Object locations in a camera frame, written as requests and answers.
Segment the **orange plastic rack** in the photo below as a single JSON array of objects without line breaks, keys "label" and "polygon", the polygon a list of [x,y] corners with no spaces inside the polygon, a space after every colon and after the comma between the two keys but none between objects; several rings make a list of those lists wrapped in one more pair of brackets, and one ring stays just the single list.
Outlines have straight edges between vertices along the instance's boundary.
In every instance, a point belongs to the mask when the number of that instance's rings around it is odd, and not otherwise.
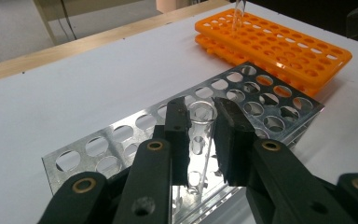
[{"label": "orange plastic rack", "polygon": [[198,21],[196,42],[229,63],[250,61],[309,96],[351,59],[345,49],[249,13],[233,33],[233,15],[229,9]]}]

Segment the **wooden edge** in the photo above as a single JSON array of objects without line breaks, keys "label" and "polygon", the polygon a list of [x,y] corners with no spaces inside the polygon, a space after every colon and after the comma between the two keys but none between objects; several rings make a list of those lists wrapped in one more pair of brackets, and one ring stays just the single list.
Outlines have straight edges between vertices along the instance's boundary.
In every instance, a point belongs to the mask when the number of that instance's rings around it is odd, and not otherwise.
[{"label": "wooden edge", "polygon": [[136,35],[167,23],[189,18],[227,4],[229,4],[229,2],[225,0],[209,0],[194,6],[184,7],[156,17],[124,25],[97,35],[91,35],[76,41],[8,60],[0,63],[0,78],[10,77],[48,63],[57,62],[61,59],[96,49],[119,39]]}]

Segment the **gray floor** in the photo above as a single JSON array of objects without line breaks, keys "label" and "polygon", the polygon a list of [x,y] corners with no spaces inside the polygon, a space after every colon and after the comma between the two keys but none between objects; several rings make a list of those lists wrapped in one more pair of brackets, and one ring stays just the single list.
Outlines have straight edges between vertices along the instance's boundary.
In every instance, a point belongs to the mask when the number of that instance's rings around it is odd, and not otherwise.
[{"label": "gray floor", "polygon": [[[156,0],[139,0],[69,19],[77,38],[82,38],[158,14]],[[53,47],[53,39],[57,44],[74,40],[66,19],[48,25],[53,36],[48,34],[33,0],[0,0],[0,62]]]}]

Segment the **white table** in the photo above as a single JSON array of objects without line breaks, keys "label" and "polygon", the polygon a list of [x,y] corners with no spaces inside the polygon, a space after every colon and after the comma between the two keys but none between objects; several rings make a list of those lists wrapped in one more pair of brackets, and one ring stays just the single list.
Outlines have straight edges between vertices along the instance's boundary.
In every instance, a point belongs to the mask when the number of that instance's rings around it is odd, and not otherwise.
[{"label": "white table", "polygon": [[[36,223],[43,214],[51,199],[43,156],[228,70],[194,42],[194,23],[230,7],[0,79],[0,223]],[[358,42],[251,3],[246,9],[352,53],[316,96],[325,110],[295,153],[314,175],[333,183],[341,174],[358,173]],[[205,222],[249,217],[241,213],[241,197],[243,192],[216,213],[223,215]]]}]

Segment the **black cable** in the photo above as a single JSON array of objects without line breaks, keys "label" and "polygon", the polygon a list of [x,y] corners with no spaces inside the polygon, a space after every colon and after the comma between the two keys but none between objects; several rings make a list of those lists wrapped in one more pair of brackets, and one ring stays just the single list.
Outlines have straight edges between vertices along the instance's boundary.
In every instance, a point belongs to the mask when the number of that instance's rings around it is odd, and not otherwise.
[{"label": "black cable", "polygon": [[62,5],[62,9],[63,9],[63,14],[65,15],[65,18],[66,18],[66,22],[68,22],[69,29],[71,29],[72,34],[74,35],[75,40],[77,40],[77,37],[76,37],[76,35],[75,35],[75,32],[74,32],[74,30],[72,29],[72,24],[71,24],[71,22],[69,21],[68,12],[66,11],[65,3],[63,2],[63,0],[61,0],[61,5]]}]

